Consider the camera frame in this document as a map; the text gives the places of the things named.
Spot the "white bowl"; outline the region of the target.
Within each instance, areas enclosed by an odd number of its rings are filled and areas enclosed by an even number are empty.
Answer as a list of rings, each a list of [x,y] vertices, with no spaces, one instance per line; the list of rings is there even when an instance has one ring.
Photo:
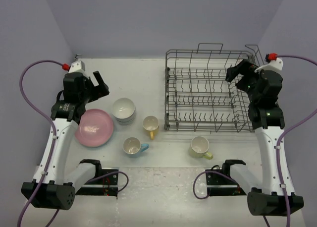
[[[131,118],[135,114],[135,111],[135,104],[129,98],[120,98],[112,105],[112,114],[119,120]]]
[[[135,116],[130,116],[128,118],[116,118],[116,121],[120,125],[129,125],[134,121],[134,119],[135,119]]]
[[[131,115],[127,116],[127,117],[122,117],[120,118],[118,116],[119,114],[114,114],[113,116],[115,117],[115,119],[117,120],[117,122],[119,122],[120,124],[130,124],[134,121],[135,117],[136,117],[136,111],[134,111]]]

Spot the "yellow mug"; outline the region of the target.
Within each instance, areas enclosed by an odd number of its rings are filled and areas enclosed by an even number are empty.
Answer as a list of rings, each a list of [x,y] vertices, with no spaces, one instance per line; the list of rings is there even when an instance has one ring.
[[[150,139],[154,140],[155,135],[159,130],[159,120],[155,116],[147,116],[143,120],[143,128],[149,133]]]

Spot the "blue mug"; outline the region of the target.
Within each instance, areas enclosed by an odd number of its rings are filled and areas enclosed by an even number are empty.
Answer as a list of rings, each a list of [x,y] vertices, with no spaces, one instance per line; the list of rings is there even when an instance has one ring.
[[[141,143],[139,139],[135,137],[127,138],[123,143],[123,151],[131,158],[137,158],[142,152],[149,148],[149,144]]]

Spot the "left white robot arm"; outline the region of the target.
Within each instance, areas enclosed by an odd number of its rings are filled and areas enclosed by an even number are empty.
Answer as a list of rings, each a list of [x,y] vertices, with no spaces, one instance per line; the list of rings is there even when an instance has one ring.
[[[109,95],[100,73],[95,71],[93,75],[97,86],[81,72],[67,73],[63,79],[63,90],[52,106],[51,131],[42,161],[32,181],[24,182],[21,187],[22,194],[35,208],[68,210],[83,185],[102,180],[102,165],[99,160],[92,159],[83,159],[69,178],[65,178],[70,143],[86,104]]]

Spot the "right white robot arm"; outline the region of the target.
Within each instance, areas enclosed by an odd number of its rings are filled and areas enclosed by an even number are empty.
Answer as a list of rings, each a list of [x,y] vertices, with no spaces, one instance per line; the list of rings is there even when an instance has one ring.
[[[262,180],[241,160],[225,161],[221,179],[227,184],[238,183],[247,194],[253,216],[288,217],[304,206],[303,197],[295,193],[281,137],[285,122],[277,100],[282,89],[282,67],[280,59],[260,67],[243,59],[226,72],[227,82],[242,76],[235,86],[249,98],[248,117],[260,148]]]

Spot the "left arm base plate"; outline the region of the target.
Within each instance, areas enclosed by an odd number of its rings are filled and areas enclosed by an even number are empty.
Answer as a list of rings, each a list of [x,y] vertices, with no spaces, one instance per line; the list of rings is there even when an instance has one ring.
[[[81,187],[76,196],[114,196],[118,195],[118,174],[112,174],[102,179],[89,182]]]

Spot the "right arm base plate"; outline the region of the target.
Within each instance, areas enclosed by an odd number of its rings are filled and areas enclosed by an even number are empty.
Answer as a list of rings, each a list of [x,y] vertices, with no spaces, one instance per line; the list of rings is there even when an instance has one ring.
[[[219,165],[213,166],[210,170],[223,173]],[[243,189],[237,183],[224,178],[216,173],[206,173],[207,193],[209,196],[246,196]]]

